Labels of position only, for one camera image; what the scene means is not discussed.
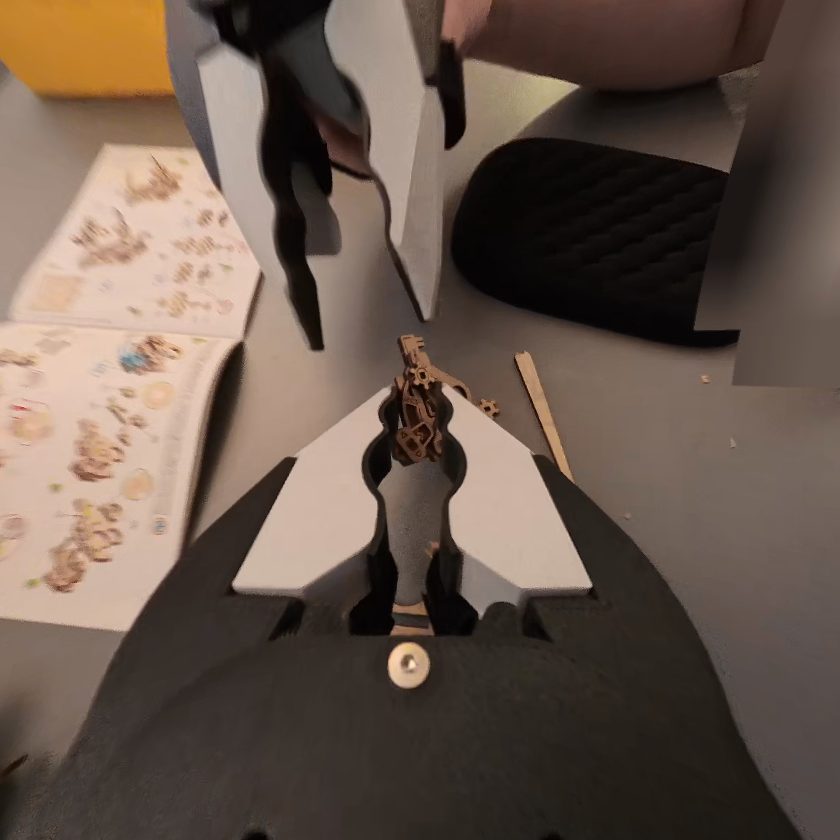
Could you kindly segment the small wooden model assembly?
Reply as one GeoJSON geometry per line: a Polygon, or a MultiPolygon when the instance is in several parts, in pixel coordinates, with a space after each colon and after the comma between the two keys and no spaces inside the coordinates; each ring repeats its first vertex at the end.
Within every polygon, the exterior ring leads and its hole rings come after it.
{"type": "Polygon", "coordinates": [[[398,339],[397,345],[404,371],[394,381],[400,396],[401,423],[395,433],[394,457],[405,466],[424,460],[435,462],[443,454],[443,436],[438,427],[433,385],[447,384],[471,403],[474,398],[465,383],[430,360],[422,337],[406,334],[398,339]]]}

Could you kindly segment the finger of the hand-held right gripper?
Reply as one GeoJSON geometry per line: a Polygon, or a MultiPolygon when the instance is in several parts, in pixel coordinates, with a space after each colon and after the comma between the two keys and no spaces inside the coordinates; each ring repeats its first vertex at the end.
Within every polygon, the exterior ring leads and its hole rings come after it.
{"type": "Polygon", "coordinates": [[[399,1],[336,1],[327,44],[365,116],[365,160],[385,208],[395,268],[422,322],[434,318],[443,258],[445,116],[399,1]]]}
{"type": "Polygon", "coordinates": [[[221,44],[198,69],[227,204],[266,278],[285,288],[309,349],[323,351],[309,258],[337,255],[341,234],[319,130],[283,66],[221,44]]]}

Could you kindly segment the open instruction booklet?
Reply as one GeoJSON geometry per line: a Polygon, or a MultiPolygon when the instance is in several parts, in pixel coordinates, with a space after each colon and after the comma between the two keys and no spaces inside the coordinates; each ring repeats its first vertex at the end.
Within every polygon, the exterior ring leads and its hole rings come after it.
{"type": "Polygon", "coordinates": [[[195,149],[105,144],[1,336],[1,617],[125,632],[179,558],[261,270],[195,149]]]}

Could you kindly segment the person's right forearm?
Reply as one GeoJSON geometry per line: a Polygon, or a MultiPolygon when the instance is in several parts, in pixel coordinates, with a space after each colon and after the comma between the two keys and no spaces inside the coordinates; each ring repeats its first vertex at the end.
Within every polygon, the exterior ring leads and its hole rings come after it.
{"type": "Polygon", "coordinates": [[[599,91],[689,87],[764,58],[783,1],[446,1],[465,57],[599,91]]]}

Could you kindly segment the tapered wooden stick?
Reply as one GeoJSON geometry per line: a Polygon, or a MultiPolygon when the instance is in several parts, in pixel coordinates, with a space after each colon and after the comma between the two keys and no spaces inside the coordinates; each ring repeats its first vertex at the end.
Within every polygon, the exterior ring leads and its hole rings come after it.
{"type": "Polygon", "coordinates": [[[530,352],[523,351],[515,353],[514,361],[554,462],[560,469],[560,472],[569,481],[575,483],[570,463],[564,452],[559,430],[554,422],[548,398],[543,390],[543,385],[530,352]]]}

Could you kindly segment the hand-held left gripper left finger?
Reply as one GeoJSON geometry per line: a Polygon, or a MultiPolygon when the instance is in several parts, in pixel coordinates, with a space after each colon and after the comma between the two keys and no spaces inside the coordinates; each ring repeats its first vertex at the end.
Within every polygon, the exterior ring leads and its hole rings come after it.
{"type": "Polygon", "coordinates": [[[354,635],[391,633],[398,572],[381,484],[392,470],[397,403],[395,387],[382,388],[297,453],[236,593],[327,607],[354,635]]]}

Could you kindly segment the yellow plastic box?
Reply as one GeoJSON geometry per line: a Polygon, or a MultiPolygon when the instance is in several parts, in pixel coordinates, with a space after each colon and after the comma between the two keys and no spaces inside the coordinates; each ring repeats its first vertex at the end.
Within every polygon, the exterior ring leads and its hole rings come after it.
{"type": "Polygon", "coordinates": [[[1,59],[41,97],[174,94],[163,1],[2,1],[1,59]]]}

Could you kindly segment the black quilted seat cushion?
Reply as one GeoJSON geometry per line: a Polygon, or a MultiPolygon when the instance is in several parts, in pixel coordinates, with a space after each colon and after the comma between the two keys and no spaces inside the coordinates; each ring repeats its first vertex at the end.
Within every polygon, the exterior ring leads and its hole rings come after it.
{"type": "Polygon", "coordinates": [[[678,347],[695,329],[728,173],[634,150],[528,138],[492,151],[458,205],[450,252],[473,287],[555,319],[678,347]]]}

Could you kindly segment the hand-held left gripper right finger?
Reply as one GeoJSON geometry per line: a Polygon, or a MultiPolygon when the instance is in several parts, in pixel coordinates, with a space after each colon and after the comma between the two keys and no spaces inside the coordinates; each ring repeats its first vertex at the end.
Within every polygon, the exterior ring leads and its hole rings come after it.
{"type": "Polygon", "coordinates": [[[438,636],[471,635],[497,604],[588,596],[592,580],[535,454],[453,386],[434,391],[450,484],[425,602],[438,636]]]}

